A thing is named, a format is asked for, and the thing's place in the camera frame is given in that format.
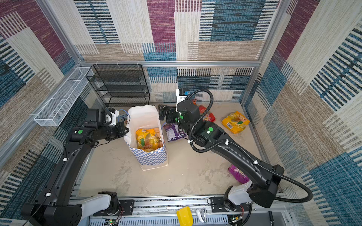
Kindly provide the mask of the yellow mango candy bag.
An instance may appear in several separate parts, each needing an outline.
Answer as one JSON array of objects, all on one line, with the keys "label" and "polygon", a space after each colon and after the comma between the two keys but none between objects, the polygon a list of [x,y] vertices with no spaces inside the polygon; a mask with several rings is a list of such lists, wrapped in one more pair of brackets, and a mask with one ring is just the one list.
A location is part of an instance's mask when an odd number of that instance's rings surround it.
[{"label": "yellow mango candy bag", "polygon": [[136,131],[137,148],[149,153],[163,147],[159,128],[138,129]]},{"label": "yellow mango candy bag", "polygon": [[233,134],[242,132],[250,123],[243,114],[236,111],[222,120],[222,125],[225,126]]}]

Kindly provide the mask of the purple grape candy bag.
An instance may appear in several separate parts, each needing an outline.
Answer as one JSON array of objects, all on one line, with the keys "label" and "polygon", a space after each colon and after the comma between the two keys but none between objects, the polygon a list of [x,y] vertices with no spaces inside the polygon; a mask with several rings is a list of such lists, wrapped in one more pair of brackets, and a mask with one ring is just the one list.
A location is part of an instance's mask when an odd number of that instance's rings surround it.
[{"label": "purple grape candy bag", "polygon": [[228,172],[241,184],[246,184],[250,181],[248,176],[233,164],[228,168]]}]

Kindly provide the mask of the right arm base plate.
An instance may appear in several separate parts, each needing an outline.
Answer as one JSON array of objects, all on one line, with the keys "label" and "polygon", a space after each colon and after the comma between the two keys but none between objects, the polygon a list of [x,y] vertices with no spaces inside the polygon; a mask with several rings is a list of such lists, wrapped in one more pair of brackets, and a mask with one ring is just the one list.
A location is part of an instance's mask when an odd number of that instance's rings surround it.
[{"label": "right arm base plate", "polygon": [[212,213],[220,212],[248,212],[250,209],[250,204],[243,203],[241,206],[236,206],[236,209],[233,211],[228,209],[224,205],[223,198],[221,196],[209,197],[207,199],[207,204],[211,207]]}]

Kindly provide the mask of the blue checkered paper bag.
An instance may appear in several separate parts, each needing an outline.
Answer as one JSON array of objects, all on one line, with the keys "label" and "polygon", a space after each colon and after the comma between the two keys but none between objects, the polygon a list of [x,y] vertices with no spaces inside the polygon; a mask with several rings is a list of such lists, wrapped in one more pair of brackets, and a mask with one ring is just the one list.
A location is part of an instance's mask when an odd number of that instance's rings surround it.
[{"label": "blue checkered paper bag", "polygon": [[129,132],[124,140],[143,171],[168,165],[161,122],[155,106],[131,107],[126,128]]}]

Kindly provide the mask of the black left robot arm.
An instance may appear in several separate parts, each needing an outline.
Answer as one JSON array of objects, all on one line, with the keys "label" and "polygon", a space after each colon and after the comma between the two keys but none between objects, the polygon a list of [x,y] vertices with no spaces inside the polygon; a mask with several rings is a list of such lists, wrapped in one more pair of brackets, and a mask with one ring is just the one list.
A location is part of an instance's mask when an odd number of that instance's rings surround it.
[{"label": "black left robot arm", "polygon": [[25,204],[21,215],[34,226],[77,226],[95,213],[119,215],[121,205],[115,192],[101,192],[81,202],[70,203],[71,193],[82,165],[100,140],[124,137],[129,129],[118,121],[114,108],[88,109],[86,119],[72,128],[63,143],[55,170],[34,203]]}]

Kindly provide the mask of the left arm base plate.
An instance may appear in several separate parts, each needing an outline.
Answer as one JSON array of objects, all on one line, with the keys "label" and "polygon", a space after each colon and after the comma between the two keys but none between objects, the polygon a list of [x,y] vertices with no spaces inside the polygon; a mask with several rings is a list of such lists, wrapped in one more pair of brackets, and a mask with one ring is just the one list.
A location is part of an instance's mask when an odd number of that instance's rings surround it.
[{"label": "left arm base plate", "polygon": [[94,217],[112,217],[112,216],[131,216],[133,214],[135,200],[118,200],[118,205],[115,209],[110,207],[93,214]]}]

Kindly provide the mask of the red fruit candy bag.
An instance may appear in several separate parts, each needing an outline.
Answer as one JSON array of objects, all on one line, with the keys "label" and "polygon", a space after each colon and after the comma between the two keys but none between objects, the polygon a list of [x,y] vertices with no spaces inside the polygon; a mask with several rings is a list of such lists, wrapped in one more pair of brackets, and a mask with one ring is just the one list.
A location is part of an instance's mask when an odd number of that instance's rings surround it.
[{"label": "red fruit candy bag", "polygon": [[[202,115],[206,110],[206,107],[204,107],[203,105],[199,105],[199,112]],[[214,116],[213,113],[208,112],[204,117],[203,117],[203,121],[210,121],[210,122],[215,122],[216,118]]]}]

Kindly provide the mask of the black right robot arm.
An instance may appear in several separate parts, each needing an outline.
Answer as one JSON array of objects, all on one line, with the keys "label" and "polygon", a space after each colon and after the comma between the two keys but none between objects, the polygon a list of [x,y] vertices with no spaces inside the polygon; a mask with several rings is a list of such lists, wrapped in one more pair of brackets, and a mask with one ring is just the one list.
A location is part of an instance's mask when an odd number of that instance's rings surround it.
[{"label": "black right robot arm", "polygon": [[249,182],[240,186],[230,186],[224,194],[223,205],[229,211],[247,202],[254,202],[261,207],[270,208],[276,198],[281,178],[274,173],[284,173],[279,166],[271,166],[256,158],[237,144],[221,127],[210,121],[197,121],[200,117],[198,106],[192,101],[179,103],[180,110],[169,105],[159,105],[159,119],[167,123],[177,123],[185,130],[193,142],[211,150],[240,169]]}]

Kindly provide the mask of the purple snack packet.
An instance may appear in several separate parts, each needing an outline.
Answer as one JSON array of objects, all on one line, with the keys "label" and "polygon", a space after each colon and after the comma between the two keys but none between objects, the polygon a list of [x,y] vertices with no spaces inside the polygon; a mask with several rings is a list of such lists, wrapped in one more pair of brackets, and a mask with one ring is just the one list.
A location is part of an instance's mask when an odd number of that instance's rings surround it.
[{"label": "purple snack packet", "polygon": [[168,124],[164,125],[163,128],[166,131],[166,136],[167,136],[168,142],[176,141],[181,138],[187,139],[186,133],[183,132],[181,129],[179,129],[177,124],[168,123]]}]

